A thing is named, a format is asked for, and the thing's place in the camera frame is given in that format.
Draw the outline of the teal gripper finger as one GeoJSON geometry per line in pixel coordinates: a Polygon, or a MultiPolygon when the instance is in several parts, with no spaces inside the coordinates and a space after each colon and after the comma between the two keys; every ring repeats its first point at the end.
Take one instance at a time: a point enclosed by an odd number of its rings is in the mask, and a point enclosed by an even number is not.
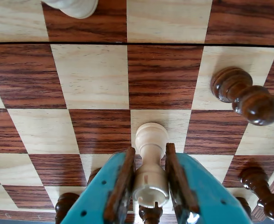
{"type": "Polygon", "coordinates": [[[179,224],[250,224],[248,213],[201,163],[166,144],[165,170],[179,224]]]}
{"type": "Polygon", "coordinates": [[[113,154],[79,196],[63,224],[124,224],[132,195],[135,149],[113,154]]]}

